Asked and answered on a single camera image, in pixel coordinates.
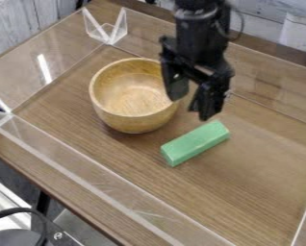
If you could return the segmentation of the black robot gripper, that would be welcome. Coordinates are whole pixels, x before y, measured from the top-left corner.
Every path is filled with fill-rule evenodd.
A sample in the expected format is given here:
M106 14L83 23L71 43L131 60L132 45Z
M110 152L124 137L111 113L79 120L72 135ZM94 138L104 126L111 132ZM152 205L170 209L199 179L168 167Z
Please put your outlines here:
M189 93L189 82L197 83L197 90L187 107L198 113L201 121L207 121L221 113L230 93L230 81L234 69L225 57L203 56L203 60L193 60L178 50L176 39L163 36L159 39L162 78L166 93L171 101L181 100Z

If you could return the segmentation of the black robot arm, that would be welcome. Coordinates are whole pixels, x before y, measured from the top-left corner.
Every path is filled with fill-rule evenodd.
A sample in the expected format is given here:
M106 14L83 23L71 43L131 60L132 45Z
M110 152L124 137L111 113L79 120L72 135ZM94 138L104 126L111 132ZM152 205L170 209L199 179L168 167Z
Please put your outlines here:
M189 82L198 84L187 110L202 121L221 113L230 91L234 68L225 58L230 16L227 0L175 0L176 34L162 36L159 53L164 89L171 101L189 94Z

